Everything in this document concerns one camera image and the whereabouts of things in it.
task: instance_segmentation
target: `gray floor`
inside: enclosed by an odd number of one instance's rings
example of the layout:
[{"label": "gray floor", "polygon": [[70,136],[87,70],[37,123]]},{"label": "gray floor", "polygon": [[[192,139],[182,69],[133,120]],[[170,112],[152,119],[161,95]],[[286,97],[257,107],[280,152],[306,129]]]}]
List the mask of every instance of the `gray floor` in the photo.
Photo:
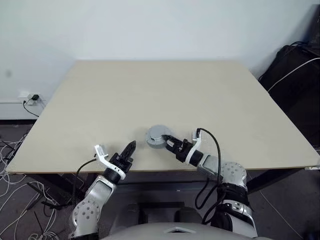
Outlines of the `gray floor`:
[{"label": "gray floor", "polygon": [[[30,125],[0,125],[0,139],[16,141],[30,128]],[[261,172],[249,171],[249,174],[251,177],[255,177]],[[11,181],[17,181],[20,178],[19,175],[13,175]],[[196,172],[131,172],[125,179],[125,183],[190,180],[204,180],[204,178]],[[8,194],[0,197],[0,207],[13,190],[30,181],[32,179],[27,177],[23,182],[11,185]],[[119,188],[119,191],[115,192],[102,211],[99,225],[100,237],[108,234],[116,214],[127,204],[182,201],[186,206],[193,207],[200,185],[192,186],[195,187],[185,188],[177,185],[171,190],[154,189],[152,191],[134,191],[129,186]],[[1,180],[0,195],[5,192],[6,188],[7,183]],[[12,196],[0,212],[0,232],[20,215],[34,194],[35,192],[31,188],[25,186]],[[275,240],[299,240],[301,239],[299,235],[303,236],[305,231],[319,230],[320,172],[301,170],[261,192],[249,195],[249,200],[254,210],[253,216],[259,236]],[[202,209],[199,212],[203,215],[206,210]],[[64,230],[59,235],[60,239],[67,239],[71,211],[72,208],[69,207],[58,212],[52,230],[56,233]],[[171,222],[175,211],[176,209],[154,211],[150,214],[149,220],[151,222]],[[38,203],[19,221],[16,239],[27,239],[31,233],[41,232],[33,212],[37,213],[42,226],[47,224],[48,217],[43,214],[43,205]],[[15,224],[0,236],[1,239],[14,239],[14,230]]]}]

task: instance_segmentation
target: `beige table top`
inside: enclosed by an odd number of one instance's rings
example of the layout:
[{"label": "beige table top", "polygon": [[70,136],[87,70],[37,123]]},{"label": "beige table top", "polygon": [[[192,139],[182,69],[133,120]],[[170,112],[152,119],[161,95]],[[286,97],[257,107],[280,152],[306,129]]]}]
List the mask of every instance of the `beige table top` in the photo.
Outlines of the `beige table top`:
[{"label": "beige table top", "polygon": [[[166,125],[178,138],[196,128],[217,138],[223,161],[246,169],[314,166],[320,156],[264,88],[234,61],[78,61],[66,75],[7,167],[11,173],[69,173],[112,156],[133,140],[132,171],[191,170],[165,149],[150,148],[147,130]],[[203,151],[217,154],[206,138]],[[98,162],[86,172],[104,169]]]}]

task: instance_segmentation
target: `black wire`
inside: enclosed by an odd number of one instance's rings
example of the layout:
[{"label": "black wire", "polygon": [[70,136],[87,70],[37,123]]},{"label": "black wire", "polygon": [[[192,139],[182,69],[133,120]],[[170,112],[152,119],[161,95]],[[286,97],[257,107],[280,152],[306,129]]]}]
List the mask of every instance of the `black wire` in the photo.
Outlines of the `black wire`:
[{"label": "black wire", "polygon": [[206,213],[205,213],[204,216],[203,216],[203,219],[202,219],[201,224],[207,225],[208,223],[211,222],[211,220],[212,220],[212,218],[213,218],[214,216],[210,217],[210,219],[207,220],[208,215],[212,212],[213,209],[215,209],[215,207],[216,207],[219,203],[221,203],[221,201],[225,198],[225,196],[226,196],[226,193],[224,192],[224,193],[222,194],[221,198],[219,198],[219,199],[208,209],[208,211],[206,211]]},{"label": "black wire", "polygon": [[[205,188],[208,186],[209,184],[209,178],[207,178],[206,180],[206,183],[205,185],[203,186],[203,188],[200,190],[200,192],[197,194],[197,196],[195,197],[195,201],[194,201],[194,205],[195,207],[199,210],[199,209],[202,209],[204,207],[204,205],[206,204],[206,202],[208,201],[209,197],[211,196],[211,194],[217,189],[217,187],[220,186],[221,184],[221,151],[220,151],[220,146],[219,146],[219,143],[217,141],[217,139],[215,138],[215,136],[209,132],[208,130],[204,129],[204,128],[197,128],[196,130],[196,136],[197,138],[200,136],[200,131],[204,131],[206,132],[207,134],[210,135],[210,137],[212,137],[212,139],[214,140],[215,142],[215,145],[216,145],[216,149],[217,149],[217,152],[218,152],[218,173],[217,173],[217,184],[214,185],[211,190],[209,191],[209,193],[206,195],[206,197],[204,198],[204,200],[202,201],[201,205],[198,205],[198,198],[199,196],[202,194],[202,192],[205,190]],[[226,194],[224,193],[222,195],[222,197],[220,199],[218,199],[209,209],[208,211],[206,211],[206,213],[204,214],[203,216],[203,219],[202,219],[202,224],[208,224],[209,222],[211,222],[212,220],[212,217],[206,221],[208,215],[211,213],[211,211],[213,209],[215,209],[215,207],[225,198]]]},{"label": "black wire", "polygon": [[51,214],[50,215],[47,215],[47,213],[46,213],[46,205],[45,204],[43,204],[43,214],[46,216],[46,217],[50,217],[51,216]]},{"label": "black wire", "polygon": [[3,140],[0,140],[1,142],[3,142],[8,148],[12,149],[12,150],[15,150],[12,146],[10,146],[8,143],[6,143],[5,141]]},{"label": "black wire", "polygon": [[73,187],[72,187],[72,203],[74,206],[76,206],[76,184],[77,184],[77,178],[79,175],[80,170],[87,164],[94,162],[96,159],[91,159],[90,161],[87,161],[86,163],[82,164],[81,167],[76,171],[76,174],[74,176],[74,181],[73,181]]},{"label": "black wire", "polygon": [[13,148],[12,150],[10,150],[10,152],[8,152],[8,153],[6,154],[6,156],[3,158],[3,159],[6,160],[6,163],[7,163],[7,164],[9,164],[9,163],[12,161],[12,159],[16,156],[16,153],[17,153],[17,151],[19,150],[19,148],[20,148],[20,146],[22,145],[22,143],[23,143],[23,142],[19,142],[19,143],[16,145],[17,147],[15,147],[15,148]]},{"label": "black wire", "polygon": [[26,106],[25,106],[25,104],[28,104],[28,102],[30,101],[30,99],[26,102],[26,101],[23,101],[23,108],[28,112],[28,113],[30,113],[30,114],[32,114],[32,115],[34,115],[34,116],[36,116],[36,117],[39,117],[37,114],[34,114],[33,112],[31,112],[31,111],[29,111],[28,109],[26,109]]},{"label": "black wire", "polygon": [[62,232],[64,232],[66,229],[62,229],[60,232],[56,233],[55,235],[53,235],[52,237],[50,237],[48,240],[53,239],[55,236],[58,236],[59,234],[61,234]]},{"label": "black wire", "polygon": [[220,151],[220,146],[219,146],[219,143],[217,141],[217,139],[215,138],[215,136],[209,132],[208,130],[204,129],[204,128],[197,128],[196,130],[196,136],[199,137],[199,134],[200,134],[200,131],[204,131],[206,132],[207,134],[210,135],[210,137],[212,137],[212,139],[214,140],[215,142],[215,145],[216,145],[216,149],[218,151],[218,174],[217,174],[217,182],[218,182],[218,185],[220,184],[221,182],[221,179],[220,179],[220,176],[221,176],[221,151]]},{"label": "black wire", "polygon": [[205,190],[205,188],[207,187],[209,181],[208,181],[209,178],[207,178],[207,182],[205,183],[205,185],[203,186],[203,188],[199,191],[199,193],[197,194],[197,196],[195,197],[195,200],[194,200],[194,205],[195,205],[195,208],[200,210],[204,207],[204,205],[206,204],[206,202],[208,201],[209,197],[211,196],[211,194],[216,190],[216,188],[218,187],[218,184],[214,185],[210,192],[206,195],[206,197],[204,198],[204,200],[202,201],[201,205],[198,205],[198,198],[200,197],[201,193]]},{"label": "black wire", "polygon": [[42,228],[42,226],[41,226],[41,224],[40,224],[40,221],[39,221],[39,219],[38,219],[38,216],[37,216],[37,214],[36,214],[35,211],[33,211],[33,213],[34,213],[35,218],[36,218],[36,221],[38,222],[39,227],[40,227],[40,229],[41,229],[41,234],[43,235],[43,234],[44,234],[44,230],[43,230],[43,228]]}]

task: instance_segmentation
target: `power outlet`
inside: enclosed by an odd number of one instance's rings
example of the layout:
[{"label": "power outlet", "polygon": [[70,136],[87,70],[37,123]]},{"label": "power outlet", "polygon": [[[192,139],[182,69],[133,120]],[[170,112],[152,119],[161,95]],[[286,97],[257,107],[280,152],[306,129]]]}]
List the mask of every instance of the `power outlet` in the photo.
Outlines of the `power outlet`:
[{"label": "power outlet", "polygon": [[[34,101],[31,98],[33,97],[33,95],[38,94],[39,95],[39,99]],[[43,101],[43,97],[41,94],[39,93],[30,93],[30,92],[21,92],[20,95],[18,96],[19,101],[23,104],[24,101],[27,102],[27,105],[31,106],[31,105],[35,105],[40,101]]]}]

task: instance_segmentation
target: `gray cylinder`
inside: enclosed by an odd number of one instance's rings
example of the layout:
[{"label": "gray cylinder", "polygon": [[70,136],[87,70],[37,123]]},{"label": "gray cylinder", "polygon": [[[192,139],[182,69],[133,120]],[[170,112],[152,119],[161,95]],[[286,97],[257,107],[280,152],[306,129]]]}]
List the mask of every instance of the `gray cylinder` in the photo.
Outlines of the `gray cylinder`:
[{"label": "gray cylinder", "polygon": [[145,140],[150,147],[154,149],[161,149],[166,146],[166,142],[162,135],[172,135],[169,128],[164,125],[155,125],[149,128],[145,135]]}]

